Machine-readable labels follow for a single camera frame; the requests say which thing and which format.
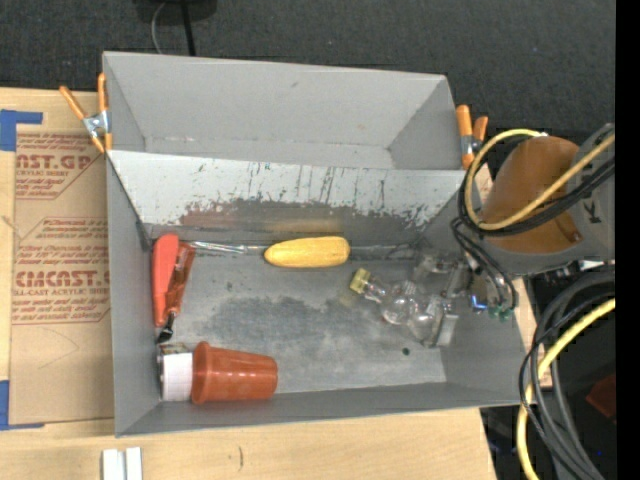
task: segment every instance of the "red cup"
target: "red cup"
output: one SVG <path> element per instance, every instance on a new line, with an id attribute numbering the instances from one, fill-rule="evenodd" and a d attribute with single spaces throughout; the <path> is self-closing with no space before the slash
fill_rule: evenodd
<path id="1" fill-rule="evenodd" d="M 193 352 L 191 401 L 265 400 L 278 385 L 278 365 L 269 356 L 211 347 Z"/>

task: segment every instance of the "yellow corn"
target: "yellow corn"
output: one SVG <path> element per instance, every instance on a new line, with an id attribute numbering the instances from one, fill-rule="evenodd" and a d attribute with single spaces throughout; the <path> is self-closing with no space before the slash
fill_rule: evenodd
<path id="1" fill-rule="evenodd" d="M 339 236 L 298 238 L 272 245 L 264 259 L 278 267 L 334 267 L 347 261 L 350 252 L 349 242 Z"/>

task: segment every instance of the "bin floor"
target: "bin floor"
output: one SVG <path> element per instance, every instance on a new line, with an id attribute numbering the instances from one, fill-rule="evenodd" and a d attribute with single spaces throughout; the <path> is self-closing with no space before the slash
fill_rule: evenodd
<path id="1" fill-rule="evenodd" d="M 273 357 L 277 393 L 445 382 L 439 349 L 385 323 L 375 302 L 349 290 L 359 267 L 389 281 L 411 270 L 389 260 L 295 270 L 256 254 L 198 254 L 173 340 Z"/>

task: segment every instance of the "wooden table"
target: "wooden table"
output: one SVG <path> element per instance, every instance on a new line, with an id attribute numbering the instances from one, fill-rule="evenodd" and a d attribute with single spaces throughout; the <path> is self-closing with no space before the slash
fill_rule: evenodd
<path id="1" fill-rule="evenodd" d="M 33 108 L 52 92 L 0 88 L 0 108 Z M 60 98 L 46 109 L 48 119 L 65 105 Z M 15 154 L 0 152 L 0 380 L 8 378 L 14 166 Z M 102 450 L 141 447 L 145 480 L 496 478 L 478 409 L 121 439 L 113 432 L 110 419 L 0 432 L 0 476 L 100 478 Z"/>

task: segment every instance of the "gray bin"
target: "gray bin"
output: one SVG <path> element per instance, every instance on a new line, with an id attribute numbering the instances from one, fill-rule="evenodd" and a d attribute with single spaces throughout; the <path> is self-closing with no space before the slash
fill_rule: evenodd
<path id="1" fill-rule="evenodd" d="M 463 310 L 449 346 L 424 348 L 348 289 L 360 266 L 406 277 L 419 242 L 458 252 L 445 77 L 111 52 L 103 65 L 116 435 L 518 403 L 514 322 Z M 218 244 L 194 261 L 173 339 L 271 355 L 272 399 L 160 400 L 150 255 L 166 232 Z M 261 254 L 327 234 L 349 240 L 346 264 Z"/>

